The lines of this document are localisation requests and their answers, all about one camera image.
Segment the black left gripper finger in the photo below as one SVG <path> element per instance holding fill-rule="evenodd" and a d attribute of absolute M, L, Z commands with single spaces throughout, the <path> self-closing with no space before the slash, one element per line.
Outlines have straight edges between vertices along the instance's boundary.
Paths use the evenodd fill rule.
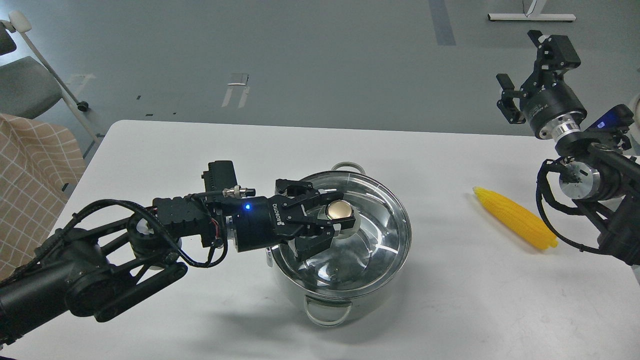
<path fill-rule="evenodd" d="M 315 233 L 312 235 L 298 235 L 282 242 L 285 248 L 289 248 L 295 259 L 310 259 L 313 256 L 328 250 L 336 235 L 333 222 L 325 222 L 313 226 Z"/>
<path fill-rule="evenodd" d="M 330 206 L 343 202 L 345 193 L 337 189 L 318 189 L 310 181 L 275 180 L 275 221 L 334 221 L 345 215 L 329 215 Z"/>

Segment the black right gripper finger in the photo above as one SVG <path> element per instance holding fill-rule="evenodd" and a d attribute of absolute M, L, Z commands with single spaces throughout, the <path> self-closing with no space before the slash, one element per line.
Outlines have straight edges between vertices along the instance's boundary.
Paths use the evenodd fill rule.
<path fill-rule="evenodd" d="M 496 106 L 510 125 L 522 125 L 526 122 L 525 116 L 515 105 L 515 100 L 523 99 L 525 93 L 521 89 L 516 89 L 510 76 L 506 73 L 496 75 L 500 85 L 501 98 L 496 102 Z"/>
<path fill-rule="evenodd" d="M 564 74 L 582 64 L 567 35 L 544 35 L 533 29 L 526 34 L 536 48 L 532 73 L 519 88 L 526 95 L 532 96 L 564 82 Z"/>

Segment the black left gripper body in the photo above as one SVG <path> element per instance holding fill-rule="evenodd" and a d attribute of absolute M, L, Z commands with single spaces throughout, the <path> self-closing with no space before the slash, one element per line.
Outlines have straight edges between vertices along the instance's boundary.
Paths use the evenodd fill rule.
<path fill-rule="evenodd" d="M 238 253 L 271 248 L 284 241 L 277 234 L 272 218 L 274 208 L 267 197 L 233 199 L 229 203 L 229 209 Z"/>

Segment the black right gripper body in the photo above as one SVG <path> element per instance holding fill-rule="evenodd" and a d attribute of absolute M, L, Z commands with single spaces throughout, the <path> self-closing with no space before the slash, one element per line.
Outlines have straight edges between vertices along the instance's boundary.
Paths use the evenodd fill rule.
<path fill-rule="evenodd" d="M 534 95 L 519 101 L 519 109 L 529 123 L 537 139 L 550 139 L 551 135 L 542 135 L 547 123 L 572 115 L 580 125 L 587 116 L 587 111 L 573 89 L 566 83 L 556 82 L 553 86 L 542 89 Z"/>

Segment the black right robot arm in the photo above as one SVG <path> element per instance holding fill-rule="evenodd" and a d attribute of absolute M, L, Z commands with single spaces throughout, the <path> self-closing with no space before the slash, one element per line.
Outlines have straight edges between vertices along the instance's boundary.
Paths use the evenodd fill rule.
<path fill-rule="evenodd" d="M 535 202 L 542 221 L 553 233 L 544 204 L 567 215 L 586 217 L 599 231 L 596 248 L 560 239 L 582 252 L 607 255 L 627 265 L 640 264 L 640 167 L 626 157 L 627 137 L 634 113 L 615 105 L 587 129 L 587 112 L 566 84 L 567 71 L 581 60 L 565 35 L 544 35 L 529 30 L 536 49 L 532 73 L 515 86 L 506 73 L 498 73 L 501 97 L 496 105 L 512 125 L 528 123 L 540 140 L 552 139 L 557 159 L 545 160 L 537 174 Z"/>

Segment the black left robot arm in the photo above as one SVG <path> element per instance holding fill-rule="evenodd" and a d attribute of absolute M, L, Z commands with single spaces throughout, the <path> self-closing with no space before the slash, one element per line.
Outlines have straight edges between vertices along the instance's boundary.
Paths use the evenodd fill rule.
<path fill-rule="evenodd" d="M 213 268 L 233 237 L 238 252 L 291 246 L 295 259 L 327 250 L 355 227 L 338 190 L 279 178 L 272 197 L 238 184 L 231 161 L 202 173 L 203 193 L 155 198 L 151 206 L 100 199 L 73 214 L 27 264 L 1 282 L 1 344 L 65 312 L 107 322 L 185 276 Z"/>

